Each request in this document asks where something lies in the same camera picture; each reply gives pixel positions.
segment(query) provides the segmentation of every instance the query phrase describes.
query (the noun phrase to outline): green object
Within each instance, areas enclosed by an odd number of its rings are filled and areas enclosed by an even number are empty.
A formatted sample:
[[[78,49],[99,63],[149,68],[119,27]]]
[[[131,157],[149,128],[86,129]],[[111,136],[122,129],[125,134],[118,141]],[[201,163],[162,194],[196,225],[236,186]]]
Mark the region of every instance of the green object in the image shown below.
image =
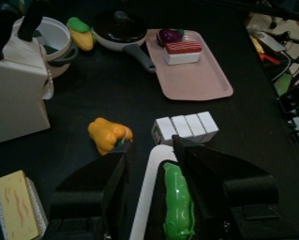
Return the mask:
[[[274,87],[280,96],[289,91],[292,78],[292,74],[285,73],[274,83]]]
[[[90,27],[77,17],[69,19],[67,27],[79,33],[90,31]]]
[[[194,236],[194,203],[186,178],[179,166],[165,164],[167,189],[167,215],[165,233],[167,240],[190,240]]]

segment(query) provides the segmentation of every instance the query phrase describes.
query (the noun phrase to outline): red onion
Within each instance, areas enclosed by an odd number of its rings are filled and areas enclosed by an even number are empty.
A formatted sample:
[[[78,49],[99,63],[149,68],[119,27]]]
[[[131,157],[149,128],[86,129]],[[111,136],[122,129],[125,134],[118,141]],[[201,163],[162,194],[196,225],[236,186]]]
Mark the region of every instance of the red onion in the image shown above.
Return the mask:
[[[169,42],[182,41],[185,31],[182,29],[162,29],[157,34],[157,42],[161,47],[165,47]]]

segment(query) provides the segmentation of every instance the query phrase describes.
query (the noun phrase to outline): white container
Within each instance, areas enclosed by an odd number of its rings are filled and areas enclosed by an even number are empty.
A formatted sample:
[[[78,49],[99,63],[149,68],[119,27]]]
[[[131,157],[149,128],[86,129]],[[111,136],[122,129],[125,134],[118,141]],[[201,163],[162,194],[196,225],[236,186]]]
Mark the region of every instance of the white container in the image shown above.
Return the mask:
[[[50,128],[42,99],[47,79],[38,40],[11,36],[0,61],[0,142]]]
[[[18,20],[14,24],[12,33],[16,35],[18,30],[20,28],[20,24],[23,22],[23,19]],[[73,49],[71,46],[71,36],[70,36],[70,29],[66,25],[63,25],[59,21],[57,21],[53,18],[45,17],[43,21],[37,28],[37,30],[41,32],[42,37],[39,38],[39,42],[42,45],[47,45],[55,50],[57,52],[53,52],[47,54],[46,49],[42,48],[42,53],[47,56],[46,57],[46,66],[47,69],[50,69],[53,78],[57,78],[61,76],[70,67],[70,61],[75,58],[78,54],[78,49]],[[63,58],[63,66],[55,67],[53,66],[53,61],[57,59]]]

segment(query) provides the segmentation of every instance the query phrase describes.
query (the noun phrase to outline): yellow pepper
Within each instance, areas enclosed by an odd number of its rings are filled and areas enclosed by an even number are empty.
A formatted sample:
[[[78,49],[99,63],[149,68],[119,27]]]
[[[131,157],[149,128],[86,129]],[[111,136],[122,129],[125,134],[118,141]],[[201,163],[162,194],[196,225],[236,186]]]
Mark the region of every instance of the yellow pepper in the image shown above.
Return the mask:
[[[98,117],[90,123],[89,133],[95,142],[101,155],[106,155],[125,140],[133,141],[131,129],[122,124],[113,123],[103,117]]]

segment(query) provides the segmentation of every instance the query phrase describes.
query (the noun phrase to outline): red item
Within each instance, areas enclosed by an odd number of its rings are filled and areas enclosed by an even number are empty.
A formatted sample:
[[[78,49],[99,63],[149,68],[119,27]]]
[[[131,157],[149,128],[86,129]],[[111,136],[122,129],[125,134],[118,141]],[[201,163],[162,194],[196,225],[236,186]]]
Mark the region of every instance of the red item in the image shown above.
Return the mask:
[[[258,53],[258,54],[260,54],[260,56],[261,56],[262,61],[264,61],[265,59],[268,59],[269,61],[272,61],[273,64],[276,64],[276,65],[280,65],[280,64],[281,64],[281,62],[280,62],[276,58],[270,57],[270,56],[266,55],[265,53]]]
[[[197,41],[181,41],[166,43],[169,54],[200,53],[202,52],[202,44]]]

